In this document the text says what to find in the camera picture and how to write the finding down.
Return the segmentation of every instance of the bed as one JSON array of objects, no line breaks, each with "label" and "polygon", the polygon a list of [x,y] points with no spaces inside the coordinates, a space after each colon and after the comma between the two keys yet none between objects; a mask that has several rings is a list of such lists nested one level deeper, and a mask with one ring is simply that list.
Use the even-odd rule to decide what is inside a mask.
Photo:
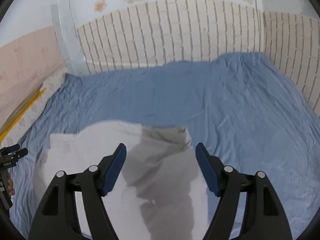
[{"label": "bed", "polygon": [[[10,170],[20,191],[11,220],[23,236],[37,207],[33,168],[50,134],[103,120],[186,126],[193,146],[203,142],[223,163],[264,170],[293,238],[302,233],[320,206],[316,19],[264,12],[261,0],[58,0],[51,13],[71,74],[52,97],[61,82],[47,82],[30,124],[4,140],[21,138],[30,151]],[[208,192],[208,220],[217,201]]]},{"label": "bed", "polygon": [[[41,152],[49,148],[49,135],[78,133],[103,120],[186,126],[193,146],[203,142],[211,154],[240,172],[264,170],[295,239],[320,205],[318,117],[264,54],[231,53],[211,63],[67,75],[22,142],[29,155],[11,170],[24,192],[15,197],[11,210],[20,231],[28,233],[36,211],[32,172]],[[211,219],[218,199],[211,194],[208,198]],[[233,237],[239,233],[244,202],[242,196]]]}]

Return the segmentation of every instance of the hand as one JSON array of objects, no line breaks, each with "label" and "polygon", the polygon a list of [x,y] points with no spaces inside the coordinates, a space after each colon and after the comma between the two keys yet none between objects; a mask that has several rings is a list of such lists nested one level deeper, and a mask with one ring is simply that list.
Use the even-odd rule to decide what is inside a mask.
[{"label": "hand", "polygon": [[10,196],[13,196],[16,193],[13,188],[13,180],[11,179],[9,172],[8,172],[8,189],[9,189]]}]

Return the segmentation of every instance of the wrinkled blue sheet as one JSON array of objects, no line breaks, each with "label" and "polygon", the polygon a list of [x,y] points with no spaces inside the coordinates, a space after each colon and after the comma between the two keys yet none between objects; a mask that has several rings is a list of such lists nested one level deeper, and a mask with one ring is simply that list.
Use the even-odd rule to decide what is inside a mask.
[{"label": "wrinkled blue sheet", "polygon": [[[10,170],[16,187],[11,220],[28,235],[36,211],[33,168],[51,133],[78,133],[102,120],[186,126],[193,146],[239,172],[267,173],[288,216],[293,238],[320,206],[320,121],[297,86],[262,53],[235,53],[214,62],[68,75],[22,146],[29,155]],[[209,219],[218,198],[209,194]],[[232,237],[245,204],[241,196]]]}]

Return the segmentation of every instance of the black camera rig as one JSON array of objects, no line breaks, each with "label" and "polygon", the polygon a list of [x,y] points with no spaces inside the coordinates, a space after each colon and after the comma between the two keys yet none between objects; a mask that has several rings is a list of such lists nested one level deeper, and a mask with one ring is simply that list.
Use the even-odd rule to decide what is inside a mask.
[{"label": "black camera rig", "polygon": [[6,210],[12,207],[8,189],[8,168],[16,166],[17,161],[27,154],[28,150],[20,150],[19,144],[0,149],[0,200]]},{"label": "black camera rig", "polygon": [[[88,239],[82,235],[78,221],[75,200],[78,191],[82,192],[93,240],[118,240],[101,197],[113,189],[125,158],[126,147],[120,144],[113,155],[104,157],[99,165],[92,165],[82,173],[67,175],[58,171],[39,204],[28,239]],[[209,190],[220,198],[203,240],[229,239],[240,192],[247,193],[247,200],[240,235],[233,240],[292,240],[284,209],[263,171],[255,175],[239,173],[231,166],[224,166],[218,157],[209,155],[202,143],[196,147],[196,159]],[[317,214],[297,240],[320,239]],[[0,231],[5,236],[1,239],[24,240],[1,212]]]}]

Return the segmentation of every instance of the white brick wallpaper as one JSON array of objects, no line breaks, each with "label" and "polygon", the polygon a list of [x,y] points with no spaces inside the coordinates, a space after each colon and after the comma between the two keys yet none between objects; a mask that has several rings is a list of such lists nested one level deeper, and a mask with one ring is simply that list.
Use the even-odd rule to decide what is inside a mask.
[{"label": "white brick wallpaper", "polygon": [[77,31],[91,74],[263,51],[320,115],[320,23],[312,18],[219,0],[163,0],[114,11]]},{"label": "white brick wallpaper", "polygon": [[78,36],[91,74],[260,51],[262,12],[219,0],[163,0],[97,18]]}]

